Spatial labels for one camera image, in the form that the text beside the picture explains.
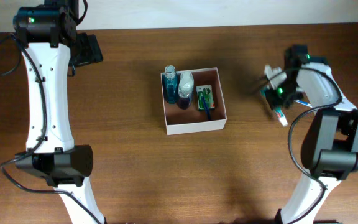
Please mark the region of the blue disposable razor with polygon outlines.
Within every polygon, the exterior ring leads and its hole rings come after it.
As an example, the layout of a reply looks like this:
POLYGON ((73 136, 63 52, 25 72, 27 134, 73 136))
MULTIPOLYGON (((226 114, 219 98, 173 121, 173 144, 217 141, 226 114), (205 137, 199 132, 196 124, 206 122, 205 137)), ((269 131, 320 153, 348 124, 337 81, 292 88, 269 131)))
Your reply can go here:
POLYGON ((211 117, 211 113, 209 112, 209 109, 211 107, 211 101, 212 101, 211 95, 199 91, 198 101, 199 101, 199 109, 204 110, 206 112, 208 121, 211 121, 212 117, 211 117))

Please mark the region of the blue mouthwash bottle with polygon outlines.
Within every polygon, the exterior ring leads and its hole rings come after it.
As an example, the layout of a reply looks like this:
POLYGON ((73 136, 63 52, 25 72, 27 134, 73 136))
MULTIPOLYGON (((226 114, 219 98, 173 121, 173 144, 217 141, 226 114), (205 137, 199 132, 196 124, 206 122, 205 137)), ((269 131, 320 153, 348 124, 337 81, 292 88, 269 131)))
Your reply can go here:
POLYGON ((177 101, 178 78, 173 65, 167 65, 165 67, 164 84, 166 101, 169 104, 175 104, 177 101))

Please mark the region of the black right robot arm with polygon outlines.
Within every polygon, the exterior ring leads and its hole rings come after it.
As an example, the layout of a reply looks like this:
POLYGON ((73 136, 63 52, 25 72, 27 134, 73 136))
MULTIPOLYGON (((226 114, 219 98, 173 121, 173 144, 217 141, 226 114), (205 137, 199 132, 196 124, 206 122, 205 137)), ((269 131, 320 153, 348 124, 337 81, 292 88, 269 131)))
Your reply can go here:
POLYGON ((358 109, 341 91, 324 57, 312 56, 306 45, 284 53, 284 67, 264 69, 260 89, 279 122, 283 108, 307 98, 308 110, 289 124, 288 150, 301 178, 275 223, 314 223, 328 195, 349 174, 358 171, 358 109))

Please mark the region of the clear purple soap bottle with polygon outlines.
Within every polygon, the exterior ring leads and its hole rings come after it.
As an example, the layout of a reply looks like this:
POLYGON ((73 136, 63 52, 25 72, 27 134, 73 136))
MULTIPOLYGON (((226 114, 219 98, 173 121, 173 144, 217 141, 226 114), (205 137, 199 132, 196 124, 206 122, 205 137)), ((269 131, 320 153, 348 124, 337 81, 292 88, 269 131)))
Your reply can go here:
POLYGON ((194 89, 194 79, 191 72, 184 72, 180 75, 178 84, 178 101, 179 108, 185 110, 191 105, 194 89))

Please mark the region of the green soap bar box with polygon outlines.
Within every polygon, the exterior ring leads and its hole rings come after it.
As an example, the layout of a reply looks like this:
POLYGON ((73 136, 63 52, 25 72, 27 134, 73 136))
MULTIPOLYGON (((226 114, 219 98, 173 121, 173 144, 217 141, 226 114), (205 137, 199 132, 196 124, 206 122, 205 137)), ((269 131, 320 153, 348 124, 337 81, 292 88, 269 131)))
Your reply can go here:
POLYGON ((206 102, 206 105, 209 109, 213 110, 215 109, 215 103, 213 99, 213 92, 212 92, 212 86, 211 85, 199 85, 196 86, 196 93, 197 93, 197 99, 198 99, 198 109, 204 110, 204 104, 202 97, 204 97, 204 100, 206 102))

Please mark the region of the blue and white toothbrush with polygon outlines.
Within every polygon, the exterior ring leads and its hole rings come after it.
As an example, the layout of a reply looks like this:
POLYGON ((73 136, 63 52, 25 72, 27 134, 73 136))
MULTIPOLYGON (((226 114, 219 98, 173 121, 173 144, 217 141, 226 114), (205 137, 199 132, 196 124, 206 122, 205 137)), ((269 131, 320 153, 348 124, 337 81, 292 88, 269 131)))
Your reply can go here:
POLYGON ((301 104, 303 106, 307 106, 309 108, 312 108, 312 105, 310 103, 308 103, 308 102, 305 102, 305 101, 302 101, 302 100, 295 100, 294 102, 299 103, 299 104, 301 104))

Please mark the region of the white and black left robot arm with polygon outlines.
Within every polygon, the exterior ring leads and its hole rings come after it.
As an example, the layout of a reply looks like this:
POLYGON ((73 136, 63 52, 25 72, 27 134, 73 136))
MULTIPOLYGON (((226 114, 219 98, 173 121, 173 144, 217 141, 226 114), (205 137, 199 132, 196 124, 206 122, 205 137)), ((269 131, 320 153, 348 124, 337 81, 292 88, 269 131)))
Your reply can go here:
POLYGON ((78 1, 45 1, 14 16, 30 110, 25 151, 14 163, 61 196, 73 223, 105 223, 91 188, 92 148, 74 143, 68 115, 68 71, 103 59, 96 37, 76 31, 84 17, 78 1))

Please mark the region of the green toothpaste tube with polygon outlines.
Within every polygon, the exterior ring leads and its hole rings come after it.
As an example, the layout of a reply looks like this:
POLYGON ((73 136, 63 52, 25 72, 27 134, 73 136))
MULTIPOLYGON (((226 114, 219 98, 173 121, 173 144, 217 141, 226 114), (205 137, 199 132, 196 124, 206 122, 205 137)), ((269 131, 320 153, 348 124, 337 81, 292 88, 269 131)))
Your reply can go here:
MULTIPOLYGON (((260 94, 265 97, 265 92, 268 90, 268 88, 264 88, 262 90, 260 90, 260 94)), ((272 110, 273 114, 277 117, 278 121, 280 122, 280 124, 283 126, 283 127, 286 127, 288 126, 288 121, 282 111, 282 109, 280 107, 278 108, 274 108, 272 110)))

